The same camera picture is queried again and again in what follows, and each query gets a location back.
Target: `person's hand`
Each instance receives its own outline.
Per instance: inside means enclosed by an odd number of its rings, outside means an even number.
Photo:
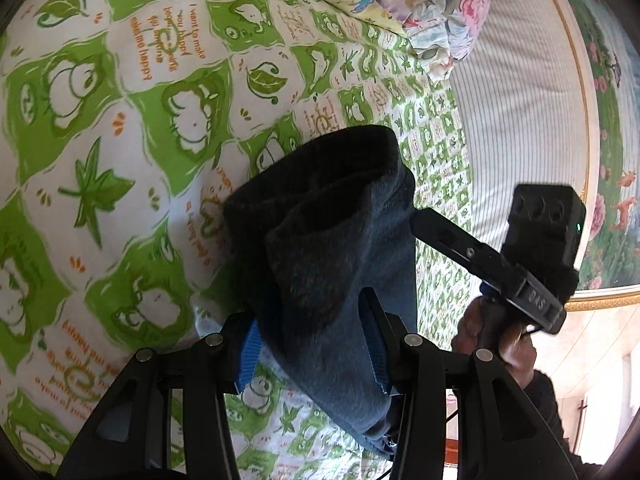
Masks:
[[[458,323],[458,334],[451,341],[454,352],[471,355],[478,346],[478,335],[482,330],[482,312],[480,305],[484,298],[475,298],[466,308],[466,312]],[[500,357],[511,377],[521,388],[526,388],[533,379],[533,367],[538,353],[530,335],[522,335],[526,328],[516,323],[505,330],[500,338]]]

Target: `blue gripper pad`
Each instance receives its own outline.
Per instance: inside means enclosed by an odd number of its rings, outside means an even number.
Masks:
[[[262,337],[258,330],[258,323],[254,319],[246,334],[244,344],[240,352],[240,364],[238,368],[238,378],[236,387],[239,392],[243,392],[244,388],[254,378],[255,367],[258,364],[260,350],[262,349]]]
[[[360,294],[358,298],[358,315],[360,316],[362,331],[364,332],[364,338],[367,342],[367,350],[369,350],[373,375],[376,382],[382,388],[382,391],[389,395],[391,393],[392,383],[388,373],[389,358],[388,352],[386,351],[385,340],[376,322],[376,317],[369,306],[369,301],[367,301],[367,298],[363,294]]]

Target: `silver bolt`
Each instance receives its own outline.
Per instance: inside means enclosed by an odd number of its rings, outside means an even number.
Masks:
[[[404,336],[404,342],[409,346],[420,346],[422,344],[422,337],[418,334],[407,334]]]
[[[494,355],[490,350],[487,350],[486,348],[479,348],[478,350],[476,350],[476,357],[481,361],[488,363],[491,359],[494,358]]]
[[[218,346],[222,344],[223,341],[222,334],[220,332],[214,332],[213,334],[209,334],[204,338],[204,342],[209,346]]]
[[[154,351],[151,348],[143,348],[136,352],[136,360],[141,363],[146,363],[154,356]]]

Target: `person's arm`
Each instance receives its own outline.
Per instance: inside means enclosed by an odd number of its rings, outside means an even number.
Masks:
[[[482,298],[473,300],[458,323],[458,334],[451,342],[451,348],[454,352],[471,355],[471,352],[478,346],[478,335],[482,330],[481,301]],[[533,346],[531,337],[529,335],[522,336],[522,330],[522,326],[511,326],[500,338],[499,350],[504,366],[527,394],[553,432],[574,467],[579,480],[591,480],[602,466],[585,464],[579,456],[570,452],[569,445],[564,441],[564,430],[558,414],[558,403],[553,384],[545,374],[534,370],[538,353]]]
[[[529,400],[536,407],[542,418],[553,432],[556,440],[562,446],[564,453],[568,456],[569,462],[574,467],[575,473],[579,480],[591,480],[602,466],[596,464],[586,464],[578,455],[574,455],[569,450],[569,445],[564,440],[564,429],[562,428],[562,420],[558,413],[558,403],[556,402],[556,393],[551,379],[539,371],[534,372],[533,379],[529,385],[524,388],[524,392]]]

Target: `striped fabric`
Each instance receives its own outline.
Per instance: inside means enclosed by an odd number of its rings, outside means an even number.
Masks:
[[[474,235],[499,248],[517,183],[570,184],[578,193],[586,185],[582,86],[554,1],[492,0],[451,80],[473,173]]]

